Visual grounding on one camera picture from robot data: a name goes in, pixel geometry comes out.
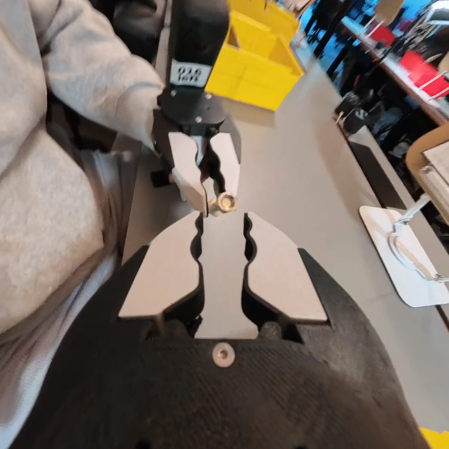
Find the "silver hex nut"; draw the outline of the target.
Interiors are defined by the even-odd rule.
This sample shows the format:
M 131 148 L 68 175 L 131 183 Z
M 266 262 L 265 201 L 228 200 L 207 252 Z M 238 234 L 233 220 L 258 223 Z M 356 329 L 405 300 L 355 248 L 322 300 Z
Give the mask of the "silver hex nut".
M 216 205 L 221 213 L 234 211 L 238 204 L 238 198 L 231 192 L 223 192 L 216 197 Z

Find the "grey desk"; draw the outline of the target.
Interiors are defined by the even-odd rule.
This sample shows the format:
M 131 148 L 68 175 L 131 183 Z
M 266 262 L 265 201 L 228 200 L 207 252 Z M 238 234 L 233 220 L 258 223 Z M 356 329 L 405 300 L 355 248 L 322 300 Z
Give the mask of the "grey desk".
M 240 306 L 244 213 L 252 211 L 304 248 L 357 302 L 382 339 L 419 426 L 448 431 L 448 328 L 436 307 L 397 295 L 360 219 L 379 202 L 332 119 L 340 96 L 306 48 L 305 67 L 279 109 L 223 99 L 242 140 L 238 207 L 204 222 L 200 261 L 206 303 L 199 338 L 250 339 Z

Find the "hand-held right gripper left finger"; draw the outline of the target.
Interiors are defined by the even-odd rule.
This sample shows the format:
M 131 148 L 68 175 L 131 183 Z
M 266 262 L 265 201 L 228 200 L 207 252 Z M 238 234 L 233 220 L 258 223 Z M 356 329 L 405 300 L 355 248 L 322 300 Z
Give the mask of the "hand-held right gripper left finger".
M 150 242 L 118 320 L 149 320 L 160 333 L 177 321 L 195 334 L 205 304 L 202 235 L 203 214 L 193 211 Z

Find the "black round holder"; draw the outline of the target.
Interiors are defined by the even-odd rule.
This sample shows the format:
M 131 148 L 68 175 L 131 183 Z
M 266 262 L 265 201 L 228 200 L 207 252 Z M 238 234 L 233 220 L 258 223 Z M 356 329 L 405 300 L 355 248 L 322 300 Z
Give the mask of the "black round holder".
M 354 108 L 345 117 L 343 122 L 343 129 L 347 136 L 356 134 L 362 127 L 364 127 L 368 120 L 368 113 L 361 107 Z
M 340 104 L 338 104 L 334 109 L 334 115 L 337 118 L 339 117 L 344 118 L 351 111 L 357 108 L 359 104 L 360 104 L 360 96 L 354 91 L 349 91 L 343 96 Z

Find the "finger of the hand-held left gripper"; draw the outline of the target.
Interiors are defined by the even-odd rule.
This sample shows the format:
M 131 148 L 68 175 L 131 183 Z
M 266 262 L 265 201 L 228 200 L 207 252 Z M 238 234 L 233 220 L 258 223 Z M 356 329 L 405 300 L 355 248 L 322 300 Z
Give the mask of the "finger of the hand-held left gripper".
M 171 175 L 181 199 L 207 217 L 209 213 L 206 190 L 201 180 L 201 171 L 196 163 L 197 142 L 182 132 L 169 132 L 168 138 L 173 158 Z
M 240 162 L 231 134 L 219 132 L 212 137 L 209 141 L 208 156 L 215 197 L 223 192 L 231 192 L 238 198 Z

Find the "divided yellow plastic bin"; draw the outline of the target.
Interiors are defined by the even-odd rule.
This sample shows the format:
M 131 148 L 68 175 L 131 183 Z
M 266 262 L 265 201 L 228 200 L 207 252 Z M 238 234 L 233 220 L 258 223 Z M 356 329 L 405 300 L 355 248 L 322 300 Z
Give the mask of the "divided yellow plastic bin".
M 214 64 L 206 91 L 275 111 L 304 75 L 284 36 L 236 11 L 230 25 L 240 49 L 225 43 Z

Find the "person's left forearm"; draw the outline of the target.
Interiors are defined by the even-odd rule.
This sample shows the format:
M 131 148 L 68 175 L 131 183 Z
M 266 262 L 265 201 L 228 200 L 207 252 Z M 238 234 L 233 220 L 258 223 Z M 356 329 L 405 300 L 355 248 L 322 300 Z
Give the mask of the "person's left forearm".
M 71 109 L 151 146 L 163 82 L 89 1 L 28 1 L 50 91 Z

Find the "background work desk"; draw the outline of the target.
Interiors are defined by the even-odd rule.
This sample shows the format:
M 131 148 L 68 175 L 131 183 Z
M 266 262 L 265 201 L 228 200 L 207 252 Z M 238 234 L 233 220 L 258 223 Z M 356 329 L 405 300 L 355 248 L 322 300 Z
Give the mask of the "background work desk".
M 349 17 L 341 19 L 343 28 L 357 41 L 360 46 L 373 58 L 382 55 L 382 50 L 375 49 L 375 42 L 362 32 L 362 25 Z M 380 66 L 392 77 L 392 79 L 410 95 L 420 106 L 420 108 L 438 125 L 442 126 L 449 120 L 449 106 L 445 98 L 434 99 L 419 87 L 415 86 L 408 77 L 406 69 L 399 64 L 398 58 L 387 55 Z

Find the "red bin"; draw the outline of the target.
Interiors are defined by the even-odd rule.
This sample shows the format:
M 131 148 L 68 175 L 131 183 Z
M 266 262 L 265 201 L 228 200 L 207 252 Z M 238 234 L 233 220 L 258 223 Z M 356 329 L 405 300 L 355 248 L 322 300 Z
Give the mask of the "red bin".
M 377 27 L 377 25 L 376 22 L 371 23 L 366 30 L 366 35 L 379 48 L 388 48 L 396 41 L 397 36 L 389 27 L 383 25 Z
M 426 62 L 417 52 L 409 50 L 400 59 L 400 65 L 405 68 L 409 80 L 420 92 L 430 99 L 446 96 L 449 91 L 449 54 L 446 53 L 438 66 Z

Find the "person's grey sweatshirt torso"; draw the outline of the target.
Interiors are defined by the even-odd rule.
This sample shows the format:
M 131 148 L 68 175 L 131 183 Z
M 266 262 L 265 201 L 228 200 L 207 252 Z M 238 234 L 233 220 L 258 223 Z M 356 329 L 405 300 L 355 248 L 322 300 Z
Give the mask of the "person's grey sweatshirt torso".
M 115 268 L 141 142 L 48 88 L 28 1 L 1 1 L 1 448 L 70 325 Z

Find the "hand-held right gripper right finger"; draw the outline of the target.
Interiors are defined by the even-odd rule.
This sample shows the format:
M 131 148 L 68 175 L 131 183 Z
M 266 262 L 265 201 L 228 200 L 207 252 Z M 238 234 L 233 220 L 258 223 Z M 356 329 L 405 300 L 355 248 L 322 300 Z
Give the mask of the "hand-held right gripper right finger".
M 328 323 L 296 244 L 254 212 L 245 213 L 243 233 L 247 264 L 241 306 L 258 330 L 273 322 L 281 334 L 298 334 L 298 324 Z

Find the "tan document holder board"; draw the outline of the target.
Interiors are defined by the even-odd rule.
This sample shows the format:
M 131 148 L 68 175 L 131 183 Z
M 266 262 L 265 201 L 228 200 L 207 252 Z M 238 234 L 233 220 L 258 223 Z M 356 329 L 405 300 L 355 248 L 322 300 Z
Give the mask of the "tan document holder board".
M 406 166 L 418 185 L 449 223 L 448 182 L 449 124 L 418 138 L 408 149 Z

